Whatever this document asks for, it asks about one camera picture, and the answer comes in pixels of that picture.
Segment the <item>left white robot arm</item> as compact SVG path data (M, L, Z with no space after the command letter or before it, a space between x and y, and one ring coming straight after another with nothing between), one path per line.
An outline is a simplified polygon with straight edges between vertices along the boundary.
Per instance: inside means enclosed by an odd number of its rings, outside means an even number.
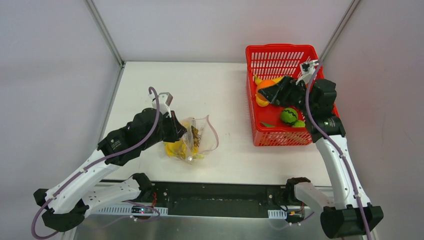
M134 173L100 190L95 190L94 186L138 158L142 151L160 142L177 142L186 132L174 111L162 114L150 107L136 114L125 126L108 133L91 156L62 183L34 192L37 205L45 209L41 216L44 225L57 232L66 232L90 214L115 203L135 199L143 203L149 201L153 185L145 173Z

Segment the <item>red plastic basket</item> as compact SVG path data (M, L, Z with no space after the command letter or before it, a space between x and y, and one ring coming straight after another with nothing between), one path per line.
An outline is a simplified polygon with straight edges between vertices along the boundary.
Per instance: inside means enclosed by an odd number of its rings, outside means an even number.
M292 127L280 120L280 113L286 107L280 107L269 103L266 107L260 107L256 103L257 85L254 83L254 75L259 78L274 79L290 76L298 80L301 76L300 64L317 60L318 55L311 45L306 44L266 44L249 45L245 49L247 62L246 91L249 105L253 144L263 146L306 146L313 143L306 127ZM325 79L321 70L318 71L314 80ZM305 122L304 114L296 109L298 120ZM261 126L260 122L274 125L273 128Z

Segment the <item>orange toy orange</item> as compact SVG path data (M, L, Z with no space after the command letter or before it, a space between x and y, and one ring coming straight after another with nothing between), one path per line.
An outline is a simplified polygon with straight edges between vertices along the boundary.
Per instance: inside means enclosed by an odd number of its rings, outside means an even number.
M256 87L256 93L259 93L259 90L265 89L268 87L274 86L276 83L271 79L262 80Z

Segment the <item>toy watermelon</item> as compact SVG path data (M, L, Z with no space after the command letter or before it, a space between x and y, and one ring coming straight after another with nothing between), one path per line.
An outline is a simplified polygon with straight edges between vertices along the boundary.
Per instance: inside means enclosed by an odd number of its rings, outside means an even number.
M279 117L283 123L293 125L298 120L298 113L295 109L286 107L281 111Z

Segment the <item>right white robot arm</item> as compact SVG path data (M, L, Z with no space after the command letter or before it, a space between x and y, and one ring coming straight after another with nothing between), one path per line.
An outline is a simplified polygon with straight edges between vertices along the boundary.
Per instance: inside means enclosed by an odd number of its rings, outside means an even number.
M380 206L373 205L355 172L346 131L335 114L336 84L327 79L309 83L285 76L278 83L258 90L269 103L294 107L305 117L305 127L318 149L332 186L327 197L306 178L291 178L284 190L290 205L303 202L319 215L324 234L330 239L366 236L383 219Z

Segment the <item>clear zip top bag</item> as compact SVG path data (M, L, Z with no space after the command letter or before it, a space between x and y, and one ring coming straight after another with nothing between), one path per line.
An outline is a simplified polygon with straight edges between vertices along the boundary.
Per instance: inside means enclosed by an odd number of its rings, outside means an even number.
M203 118L188 117L181 123L187 132L176 142L164 143L168 157L193 165L219 147L219 136L209 115Z

